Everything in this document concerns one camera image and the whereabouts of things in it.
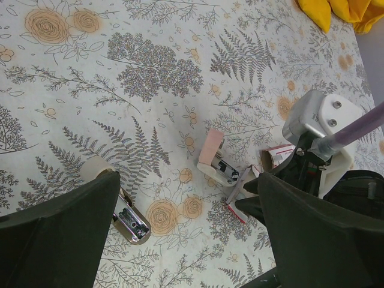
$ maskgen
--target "purple cable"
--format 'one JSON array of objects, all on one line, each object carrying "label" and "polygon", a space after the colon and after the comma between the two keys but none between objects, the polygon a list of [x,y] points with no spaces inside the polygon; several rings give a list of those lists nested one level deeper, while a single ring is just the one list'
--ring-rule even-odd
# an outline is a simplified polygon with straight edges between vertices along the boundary
[{"label": "purple cable", "polygon": [[328,160],[341,148],[358,140],[382,124],[384,124],[384,102],[339,132],[315,139],[309,151],[323,160]]}]

